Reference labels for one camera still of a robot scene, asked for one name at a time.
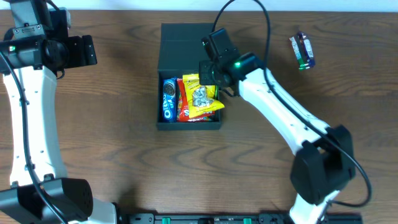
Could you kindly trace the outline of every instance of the black mounting bracket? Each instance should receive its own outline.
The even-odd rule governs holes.
[[[12,68],[46,66],[56,74],[67,68],[97,64],[90,35],[68,36],[70,15],[65,8],[49,11],[43,0],[13,0],[10,5],[16,28],[0,43],[0,51]],[[2,60],[0,73],[9,73]]]
[[[344,126],[326,131],[332,141],[354,157],[352,138]],[[322,138],[302,145],[294,158],[290,179],[305,201],[319,205],[327,195],[343,189],[354,178],[355,165]]]
[[[86,180],[61,178],[42,182],[41,186],[68,221],[85,221],[93,212],[93,194]],[[22,224],[59,222],[33,185],[1,191],[0,210]]]
[[[238,96],[238,81],[246,79],[248,73],[263,67],[263,62],[253,53],[241,55],[225,29],[202,38],[202,43],[210,60],[199,62],[201,85],[231,88],[233,96]]]

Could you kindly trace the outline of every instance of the oreo logo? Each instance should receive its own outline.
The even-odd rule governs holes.
[[[165,119],[170,119],[172,117],[172,112],[169,109],[169,104],[167,103],[166,94],[163,94],[163,117]]]
[[[165,93],[169,96],[174,96],[174,94],[175,94],[174,86],[171,83],[166,83],[163,86],[163,93]]]

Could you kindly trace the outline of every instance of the blue oreo package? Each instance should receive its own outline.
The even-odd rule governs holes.
[[[176,81],[176,77],[163,81],[163,121],[165,122],[177,121]]]

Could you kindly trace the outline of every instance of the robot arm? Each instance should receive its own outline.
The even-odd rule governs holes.
[[[44,204],[45,199],[37,196],[41,186],[44,197],[68,222],[115,224],[117,212],[112,203],[93,198],[86,180],[67,178],[55,119],[57,72],[95,65],[92,38],[68,36],[70,15],[65,8],[49,11],[42,0],[15,0],[10,4],[16,22],[12,30],[15,39],[0,42],[0,72],[11,104],[14,162],[11,189],[0,192],[0,210],[19,223],[59,222]],[[26,116],[22,115],[21,103],[26,105]],[[26,139],[31,170],[25,159]]]
[[[303,117],[306,117],[315,127],[327,134],[326,128],[329,127],[324,121],[319,120],[302,107],[294,98],[292,98],[275,80],[271,71],[267,70],[269,80],[274,85],[290,106],[296,109]],[[239,95],[255,106],[278,132],[285,139],[293,155],[302,147],[304,141],[314,142],[319,139],[319,135],[307,128],[296,116],[294,116],[270,91],[264,79],[264,71],[257,68],[248,73],[246,79],[239,81]]]
[[[262,62],[252,53],[241,56],[224,29],[211,33],[202,41],[210,61],[200,62],[200,83],[230,87],[235,95],[238,92],[280,132],[295,155],[290,178],[298,194],[290,217],[296,224],[318,223],[329,206],[328,201],[334,199],[354,177],[354,165],[306,127],[281,100],[353,156],[349,132],[342,126],[330,128],[309,113],[276,82],[268,69],[267,83]],[[269,85],[281,99],[275,96]]]
[[[273,84],[279,95],[284,98],[290,106],[296,109],[302,116],[306,117],[315,127],[327,134],[329,128],[324,121],[319,120],[303,108],[294,98],[292,98],[275,80],[271,71],[267,70],[269,80]],[[239,81],[240,96],[256,107],[278,132],[285,139],[292,150],[293,155],[303,148],[304,141],[315,142],[320,137],[311,129],[308,129],[300,120],[297,119],[270,91],[264,79],[264,71],[261,68],[248,73],[246,79]],[[317,223],[319,218],[327,209],[327,201],[334,199],[339,190],[335,190],[325,197],[322,203],[314,205],[306,202],[300,194],[294,206],[290,210],[290,217],[296,224]]]

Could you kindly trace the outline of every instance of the green connector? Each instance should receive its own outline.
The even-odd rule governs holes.
[[[251,224],[251,218],[244,218],[243,224]]]
[[[170,224],[171,218],[162,218],[162,224]]]

